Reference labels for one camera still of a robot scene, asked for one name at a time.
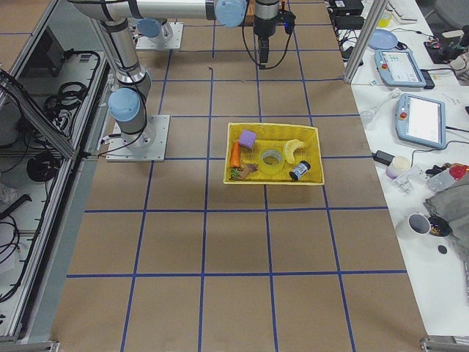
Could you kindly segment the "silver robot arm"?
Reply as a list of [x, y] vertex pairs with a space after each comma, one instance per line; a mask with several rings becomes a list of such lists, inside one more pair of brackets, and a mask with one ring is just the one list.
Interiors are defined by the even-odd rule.
[[120, 128], [123, 146], [130, 149], [154, 144], [157, 131], [147, 116], [149, 73], [140, 64], [128, 20], [206, 19], [236, 27], [247, 10], [245, 1], [71, 1], [71, 4], [97, 24], [106, 56], [114, 63], [121, 87], [111, 93], [108, 106]]
[[270, 37], [276, 33], [276, 27], [280, 22], [279, 1], [255, 0], [254, 1], [254, 34], [257, 36], [259, 48], [259, 68], [267, 68], [270, 52]]

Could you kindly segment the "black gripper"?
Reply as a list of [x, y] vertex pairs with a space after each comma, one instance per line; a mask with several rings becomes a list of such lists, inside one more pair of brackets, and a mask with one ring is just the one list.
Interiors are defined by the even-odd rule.
[[258, 46], [259, 46], [259, 68], [266, 69], [270, 51], [269, 37], [268, 36], [258, 36]]

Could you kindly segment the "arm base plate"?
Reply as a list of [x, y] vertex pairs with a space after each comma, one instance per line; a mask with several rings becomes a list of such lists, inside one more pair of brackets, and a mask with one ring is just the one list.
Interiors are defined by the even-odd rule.
[[153, 18], [139, 20], [136, 24], [137, 51], [167, 51], [180, 49], [182, 43], [182, 22], [161, 24]]
[[163, 162], [165, 160], [166, 145], [169, 134], [170, 116], [168, 114], [153, 114], [147, 119], [147, 126], [143, 134], [132, 145], [128, 135], [112, 139], [109, 144], [110, 153], [106, 153], [109, 162]]

